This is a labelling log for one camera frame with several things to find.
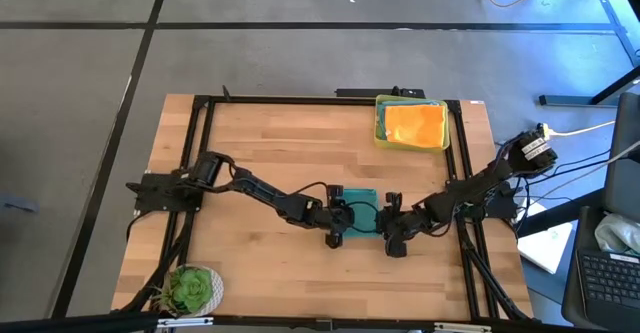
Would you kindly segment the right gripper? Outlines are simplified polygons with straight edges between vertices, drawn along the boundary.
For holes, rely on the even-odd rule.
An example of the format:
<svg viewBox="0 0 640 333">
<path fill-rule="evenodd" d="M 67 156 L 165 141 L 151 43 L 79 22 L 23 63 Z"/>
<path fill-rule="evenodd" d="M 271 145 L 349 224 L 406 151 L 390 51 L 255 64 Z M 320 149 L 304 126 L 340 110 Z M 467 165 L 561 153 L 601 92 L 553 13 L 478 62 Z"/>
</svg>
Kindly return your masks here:
<svg viewBox="0 0 640 333">
<path fill-rule="evenodd" d="M 387 204 L 377 213 L 377 233 L 384 241 L 385 254 L 392 258 L 407 256 L 408 240 L 431 227 L 431 220 L 420 208 L 402 211 L 401 193 L 389 192 L 385 195 Z"/>
</svg>

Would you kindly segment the teal microfiber towel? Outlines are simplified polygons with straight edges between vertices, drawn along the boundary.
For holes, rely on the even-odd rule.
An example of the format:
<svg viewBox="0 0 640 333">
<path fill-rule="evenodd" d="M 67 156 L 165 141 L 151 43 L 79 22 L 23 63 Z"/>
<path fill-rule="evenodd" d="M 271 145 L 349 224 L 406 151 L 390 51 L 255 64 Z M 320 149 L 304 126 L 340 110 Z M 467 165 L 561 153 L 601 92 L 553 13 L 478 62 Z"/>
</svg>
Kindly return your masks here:
<svg viewBox="0 0 640 333">
<path fill-rule="evenodd" d="M 345 188 L 341 198 L 354 211 L 354 226 L 344 233 L 345 239 L 374 238 L 379 198 L 375 189 Z"/>
</svg>

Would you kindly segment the orange microfiber towel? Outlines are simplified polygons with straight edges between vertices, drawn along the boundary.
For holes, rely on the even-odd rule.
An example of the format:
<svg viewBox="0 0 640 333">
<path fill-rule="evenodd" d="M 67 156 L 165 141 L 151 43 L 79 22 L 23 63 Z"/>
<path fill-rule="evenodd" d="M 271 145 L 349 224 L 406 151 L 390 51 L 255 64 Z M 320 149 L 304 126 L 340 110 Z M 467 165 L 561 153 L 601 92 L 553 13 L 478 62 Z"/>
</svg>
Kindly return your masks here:
<svg viewBox="0 0 640 333">
<path fill-rule="evenodd" d="M 384 133 L 389 142 L 418 148 L 443 148 L 446 110 L 441 105 L 388 105 Z"/>
</svg>

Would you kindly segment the black power strip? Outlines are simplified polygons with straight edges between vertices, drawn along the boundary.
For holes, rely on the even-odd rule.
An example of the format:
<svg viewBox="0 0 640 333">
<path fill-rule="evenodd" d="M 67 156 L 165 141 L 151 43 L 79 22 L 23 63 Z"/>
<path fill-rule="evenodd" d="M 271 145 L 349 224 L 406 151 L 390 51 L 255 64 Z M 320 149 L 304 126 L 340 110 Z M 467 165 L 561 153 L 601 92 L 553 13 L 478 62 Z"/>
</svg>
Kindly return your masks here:
<svg viewBox="0 0 640 333">
<path fill-rule="evenodd" d="M 379 95 L 390 95 L 407 98 L 425 99 L 425 93 L 422 89 L 400 88 L 394 86 L 389 89 L 384 88 L 339 88 L 335 90 L 337 97 L 347 98 L 370 98 Z"/>
</svg>

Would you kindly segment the white book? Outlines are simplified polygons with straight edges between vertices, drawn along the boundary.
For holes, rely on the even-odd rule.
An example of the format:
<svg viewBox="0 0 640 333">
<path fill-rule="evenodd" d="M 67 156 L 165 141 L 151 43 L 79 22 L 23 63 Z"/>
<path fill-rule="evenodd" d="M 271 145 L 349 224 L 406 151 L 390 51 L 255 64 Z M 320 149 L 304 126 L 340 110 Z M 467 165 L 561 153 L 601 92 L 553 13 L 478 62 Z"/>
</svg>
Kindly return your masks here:
<svg viewBox="0 0 640 333">
<path fill-rule="evenodd" d="M 573 225 L 563 223 L 518 239 L 520 255 L 550 274 L 555 274 L 567 246 Z"/>
</svg>

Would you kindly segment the potted succulent plant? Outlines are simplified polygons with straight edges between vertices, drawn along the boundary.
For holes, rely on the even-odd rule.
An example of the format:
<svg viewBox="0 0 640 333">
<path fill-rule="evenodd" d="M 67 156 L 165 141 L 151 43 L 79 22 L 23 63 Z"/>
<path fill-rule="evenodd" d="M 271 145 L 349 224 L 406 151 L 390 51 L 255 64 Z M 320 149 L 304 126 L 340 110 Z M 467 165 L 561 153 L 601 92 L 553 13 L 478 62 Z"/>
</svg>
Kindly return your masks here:
<svg viewBox="0 0 640 333">
<path fill-rule="evenodd" d="M 200 317 L 214 311 L 223 297 L 223 279 L 215 270 L 184 264 L 165 275 L 155 306 L 174 317 Z"/>
</svg>

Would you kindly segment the yellow power plug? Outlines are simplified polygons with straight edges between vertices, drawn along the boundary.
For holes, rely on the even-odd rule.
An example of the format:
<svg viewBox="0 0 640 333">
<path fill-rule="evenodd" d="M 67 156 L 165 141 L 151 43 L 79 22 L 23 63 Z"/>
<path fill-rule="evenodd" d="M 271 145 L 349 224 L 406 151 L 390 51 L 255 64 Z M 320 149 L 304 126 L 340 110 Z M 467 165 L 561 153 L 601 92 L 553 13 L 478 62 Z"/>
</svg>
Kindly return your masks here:
<svg viewBox="0 0 640 333">
<path fill-rule="evenodd" d="M 553 137 L 570 137 L 570 136 L 575 136 L 575 135 L 580 135 L 583 133 L 587 133 L 590 131 L 594 131 L 600 128 L 604 128 L 610 125 L 613 125 L 614 121 L 609 121 L 609 122 L 605 122 L 605 123 L 601 123 L 595 126 L 591 126 L 591 127 L 587 127 L 587 128 L 582 128 L 582 129 L 578 129 L 578 130 L 574 130 L 574 131 L 569 131 L 569 132 L 559 132 L 559 131 L 555 131 L 554 129 L 552 129 L 550 127 L 549 124 L 547 123 L 539 123 L 538 124 L 538 129 L 541 131 L 543 138 L 546 141 L 549 141 L 551 138 Z"/>
</svg>

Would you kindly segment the crumpled plastic bag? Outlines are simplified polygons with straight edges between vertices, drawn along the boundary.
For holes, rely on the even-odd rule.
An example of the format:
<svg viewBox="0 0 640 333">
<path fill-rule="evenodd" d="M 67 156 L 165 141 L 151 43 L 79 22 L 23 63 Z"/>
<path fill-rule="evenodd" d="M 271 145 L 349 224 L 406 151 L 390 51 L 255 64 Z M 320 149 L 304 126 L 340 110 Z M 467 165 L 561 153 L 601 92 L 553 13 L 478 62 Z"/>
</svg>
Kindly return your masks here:
<svg viewBox="0 0 640 333">
<path fill-rule="evenodd" d="M 594 236 L 601 251 L 640 257 L 640 223 L 619 214 L 608 214 Z"/>
</svg>

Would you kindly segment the black laptop keyboard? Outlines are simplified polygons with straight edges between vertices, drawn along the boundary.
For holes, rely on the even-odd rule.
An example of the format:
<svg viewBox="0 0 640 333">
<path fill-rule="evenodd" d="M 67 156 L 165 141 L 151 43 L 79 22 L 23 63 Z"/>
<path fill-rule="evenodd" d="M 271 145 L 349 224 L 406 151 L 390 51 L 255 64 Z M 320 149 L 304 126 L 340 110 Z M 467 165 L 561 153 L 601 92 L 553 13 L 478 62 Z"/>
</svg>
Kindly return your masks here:
<svg viewBox="0 0 640 333">
<path fill-rule="evenodd" d="M 609 330 L 640 333 L 640 258 L 580 249 L 577 266 L 587 319 Z"/>
</svg>

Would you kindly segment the dark gray panel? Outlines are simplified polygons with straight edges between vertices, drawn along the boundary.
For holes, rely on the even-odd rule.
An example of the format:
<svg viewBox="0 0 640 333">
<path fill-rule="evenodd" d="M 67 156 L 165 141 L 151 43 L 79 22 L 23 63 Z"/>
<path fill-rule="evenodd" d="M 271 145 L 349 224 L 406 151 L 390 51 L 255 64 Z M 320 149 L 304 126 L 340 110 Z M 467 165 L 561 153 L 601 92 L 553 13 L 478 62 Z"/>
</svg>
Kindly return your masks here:
<svg viewBox="0 0 640 333">
<path fill-rule="evenodd" d="M 619 97 L 610 157 L 640 142 L 640 95 L 622 93 Z M 604 207 L 640 223 L 640 145 L 607 168 Z"/>
</svg>

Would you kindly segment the black crossbar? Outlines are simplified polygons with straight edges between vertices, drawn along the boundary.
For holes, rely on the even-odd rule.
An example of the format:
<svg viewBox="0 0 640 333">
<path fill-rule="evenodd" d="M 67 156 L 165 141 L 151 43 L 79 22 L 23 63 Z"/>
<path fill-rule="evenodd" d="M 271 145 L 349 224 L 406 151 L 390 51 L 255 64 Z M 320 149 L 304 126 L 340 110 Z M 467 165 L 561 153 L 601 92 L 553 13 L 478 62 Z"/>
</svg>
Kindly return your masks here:
<svg viewBox="0 0 640 333">
<path fill-rule="evenodd" d="M 127 313 L 120 311 L 104 315 L 0 322 L 0 333 L 132 333 L 151 329 L 205 326 L 306 328 L 319 332 L 331 332 L 339 329 L 397 329 L 455 333 L 620 333 L 602 329 L 549 325 L 535 320 L 512 321 L 493 318 L 462 322 L 225 315 L 170 318 L 157 312 Z"/>
</svg>

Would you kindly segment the black aluminium table frame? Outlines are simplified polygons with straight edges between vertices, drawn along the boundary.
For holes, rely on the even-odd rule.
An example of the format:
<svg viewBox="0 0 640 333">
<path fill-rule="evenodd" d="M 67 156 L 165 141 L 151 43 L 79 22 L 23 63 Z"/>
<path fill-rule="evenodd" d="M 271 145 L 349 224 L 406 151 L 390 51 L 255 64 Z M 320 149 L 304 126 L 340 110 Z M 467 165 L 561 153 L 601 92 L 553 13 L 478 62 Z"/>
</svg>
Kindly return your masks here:
<svg viewBox="0 0 640 333">
<path fill-rule="evenodd" d="M 341 184 L 399 191 L 412 204 L 440 190 L 449 176 L 443 154 L 378 148 L 370 100 L 219 97 L 199 109 L 193 102 L 190 95 L 165 99 L 149 171 L 177 168 L 191 139 L 281 190 L 314 196 L 325 184 Z M 408 248 L 403 259 L 387 257 L 373 238 L 330 249 L 321 231 L 289 225 L 230 192 L 204 198 L 187 259 L 223 279 L 217 324 L 416 329 L 430 321 L 469 321 L 456 232 L 420 235 Z"/>
</svg>

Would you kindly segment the black desk leg frame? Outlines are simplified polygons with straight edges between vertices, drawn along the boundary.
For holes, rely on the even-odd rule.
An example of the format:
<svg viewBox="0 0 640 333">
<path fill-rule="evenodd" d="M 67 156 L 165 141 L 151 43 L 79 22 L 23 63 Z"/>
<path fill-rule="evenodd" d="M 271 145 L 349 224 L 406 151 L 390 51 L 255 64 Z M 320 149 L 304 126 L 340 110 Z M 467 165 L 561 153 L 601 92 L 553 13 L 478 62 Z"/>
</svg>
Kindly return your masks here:
<svg viewBox="0 0 640 333">
<path fill-rule="evenodd" d="M 629 5 L 634 17 L 640 24 L 640 0 L 624 1 Z M 620 95 L 628 92 L 633 86 L 640 84 L 640 48 L 633 47 L 626 28 L 617 15 L 611 0 L 600 0 L 600 3 L 609 22 L 613 24 L 613 32 L 624 48 L 633 68 L 594 96 L 544 94 L 538 97 L 541 106 L 616 108 Z"/>
</svg>

